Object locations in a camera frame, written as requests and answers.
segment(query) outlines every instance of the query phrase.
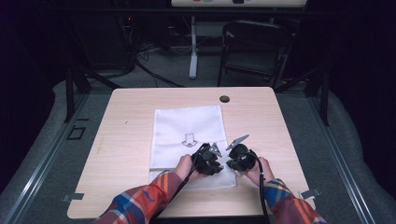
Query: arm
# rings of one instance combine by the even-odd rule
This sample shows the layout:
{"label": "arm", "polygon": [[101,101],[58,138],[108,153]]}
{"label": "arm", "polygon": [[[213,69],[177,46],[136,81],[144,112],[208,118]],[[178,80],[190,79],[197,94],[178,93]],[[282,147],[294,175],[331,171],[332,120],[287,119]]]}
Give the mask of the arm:
{"label": "arm", "polygon": [[[190,155],[182,156],[173,173],[165,173],[149,185],[128,189],[119,194],[93,223],[149,223],[154,214],[169,204],[178,186],[186,178],[191,164]],[[194,172],[190,181],[200,176]]]}
{"label": "arm", "polygon": [[[276,223],[327,223],[310,205],[303,199],[294,197],[285,183],[275,179],[268,160],[260,157],[264,172],[264,198],[274,214]],[[259,165],[243,173],[255,185],[259,186]]]}

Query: white fabric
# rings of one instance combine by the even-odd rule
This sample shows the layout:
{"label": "white fabric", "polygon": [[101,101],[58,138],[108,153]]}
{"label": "white fabric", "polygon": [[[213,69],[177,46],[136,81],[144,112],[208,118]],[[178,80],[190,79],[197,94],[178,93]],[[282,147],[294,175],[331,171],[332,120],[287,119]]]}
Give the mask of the white fabric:
{"label": "white fabric", "polygon": [[162,170],[172,170],[181,156],[192,155],[203,143],[217,143],[224,169],[215,175],[189,182],[184,189],[221,189],[236,185],[235,174],[226,161],[227,140],[220,105],[157,109],[150,160],[150,181]]}

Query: white desk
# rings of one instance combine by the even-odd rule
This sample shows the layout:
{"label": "white desk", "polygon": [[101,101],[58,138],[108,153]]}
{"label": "white desk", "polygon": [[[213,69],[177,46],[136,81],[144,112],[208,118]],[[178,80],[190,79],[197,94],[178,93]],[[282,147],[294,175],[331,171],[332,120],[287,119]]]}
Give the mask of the white desk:
{"label": "white desk", "polygon": [[[221,95],[231,98],[221,103]],[[90,155],[67,211],[71,218],[99,217],[121,192],[149,183],[154,111],[198,105],[221,105],[229,144],[245,134],[244,144],[267,158],[274,175],[297,196],[308,190],[300,162],[272,89],[168,88],[118,89],[110,98]],[[161,217],[224,217],[262,215],[259,188],[236,178],[227,189],[182,190]],[[315,208],[312,200],[307,200]]]}
{"label": "white desk", "polygon": [[[245,0],[244,4],[234,4],[233,0],[172,0],[172,7],[300,7],[306,0]],[[196,21],[191,17],[191,63],[190,78],[197,78],[198,54],[196,48]]]}

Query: flannel shirt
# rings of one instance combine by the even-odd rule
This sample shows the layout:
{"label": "flannel shirt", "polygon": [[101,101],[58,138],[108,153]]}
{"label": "flannel shirt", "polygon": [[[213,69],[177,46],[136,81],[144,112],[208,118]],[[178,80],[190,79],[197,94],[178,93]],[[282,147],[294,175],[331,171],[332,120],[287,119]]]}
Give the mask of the flannel shirt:
{"label": "flannel shirt", "polygon": [[[128,189],[114,198],[107,210],[93,224],[144,224],[169,204],[182,180],[175,173],[165,173],[151,184]],[[304,200],[297,199],[280,179],[264,186],[264,198],[277,224],[322,224],[326,221]]]}

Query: plaid shirt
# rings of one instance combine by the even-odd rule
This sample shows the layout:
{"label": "plaid shirt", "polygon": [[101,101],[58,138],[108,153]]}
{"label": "plaid shirt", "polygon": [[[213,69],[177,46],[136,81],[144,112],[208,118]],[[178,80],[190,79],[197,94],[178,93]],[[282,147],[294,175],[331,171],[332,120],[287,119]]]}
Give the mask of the plaid shirt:
{"label": "plaid shirt", "polygon": [[[165,173],[149,185],[128,189],[115,197],[93,223],[149,223],[158,211],[169,204],[181,182],[175,173]],[[264,197],[276,223],[326,223],[306,201],[295,198],[280,179],[271,180],[264,186]]]}

